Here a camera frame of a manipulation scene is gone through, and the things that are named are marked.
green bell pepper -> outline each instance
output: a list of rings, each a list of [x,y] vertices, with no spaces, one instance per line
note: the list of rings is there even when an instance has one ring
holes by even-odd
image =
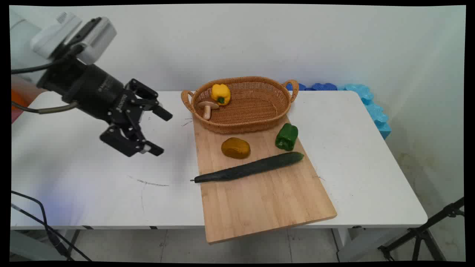
[[[297,140],[298,129],[291,124],[284,124],[280,129],[279,134],[275,138],[275,146],[286,151],[294,149],[295,141]]]

blue foam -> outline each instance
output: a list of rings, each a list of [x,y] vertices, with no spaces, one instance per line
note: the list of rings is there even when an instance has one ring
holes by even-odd
[[[365,105],[369,105],[374,98],[374,95],[370,92],[370,88],[365,85],[347,84],[343,90],[356,92]]]
[[[312,89],[310,89],[310,91],[337,91],[338,88],[336,87],[336,85],[334,84],[329,84],[329,83],[326,83],[326,84],[314,84],[312,86]]]
[[[289,91],[292,91],[292,90],[293,90],[292,84],[287,84],[286,88],[287,88],[287,90],[289,90]],[[299,90],[299,91],[306,91],[306,90],[307,90],[307,87],[306,87],[305,85],[303,85],[303,84],[298,84],[298,90]]]
[[[386,139],[388,135],[391,133],[391,127],[389,127],[389,124],[385,123],[383,126],[378,127],[378,130],[380,131],[381,136],[383,139]]]
[[[370,113],[371,119],[373,119],[376,127],[383,126],[388,121],[388,116],[383,113],[383,108],[376,105],[373,101],[369,105],[365,105],[366,110]]]
[[[359,96],[361,101],[363,102],[366,110],[371,116],[371,119],[374,121],[377,129],[379,130],[381,136],[386,139],[388,135],[391,133],[391,127],[388,125],[388,116],[383,113],[383,108],[373,102],[374,95],[370,92],[370,88],[361,85],[361,84],[346,84],[344,86],[335,86],[330,83],[326,84],[319,84],[316,83],[312,87],[305,87],[302,84],[299,84],[299,89],[301,91],[353,91],[356,92]],[[287,84],[287,90],[292,90],[292,85]]]

table leg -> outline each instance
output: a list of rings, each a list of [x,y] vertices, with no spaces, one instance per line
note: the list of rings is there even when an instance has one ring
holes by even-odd
[[[342,243],[342,247],[338,246],[340,250],[338,251],[338,257],[341,262],[355,261],[363,257],[371,249],[377,249],[379,246],[387,243],[388,241],[395,238],[397,235],[404,233],[405,231],[407,231],[407,229],[405,228],[366,229],[353,240],[346,240],[346,243],[340,241]]]

cucumber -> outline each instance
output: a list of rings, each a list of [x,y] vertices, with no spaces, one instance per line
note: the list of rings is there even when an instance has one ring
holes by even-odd
[[[195,183],[206,182],[206,181],[229,181],[251,174],[266,172],[270,170],[275,170],[285,166],[292,165],[296,162],[301,161],[304,158],[304,155],[299,152],[288,152],[264,159],[260,159],[255,162],[247,163],[244,165],[232,167],[229,169],[220,170],[217,172],[207,173],[195,177]]]

wicker basket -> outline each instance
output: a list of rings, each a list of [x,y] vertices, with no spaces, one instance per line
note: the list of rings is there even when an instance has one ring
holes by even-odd
[[[292,84],[290,96],[286,89]],[[204,110],[197,107],[201,99],[211,96],[214,84],[226,84],[231,91],[227,105],[211,111],[209,121],[203,119]],[[283,85],[265,77],[249,76],[211,81],[200,87],[195,94],[185,90],[181,99],[199,119],[204,128],[221,134],[240,134],[262,131],[276,126],[290,109],[298,94],[298,82],[288,80]]]

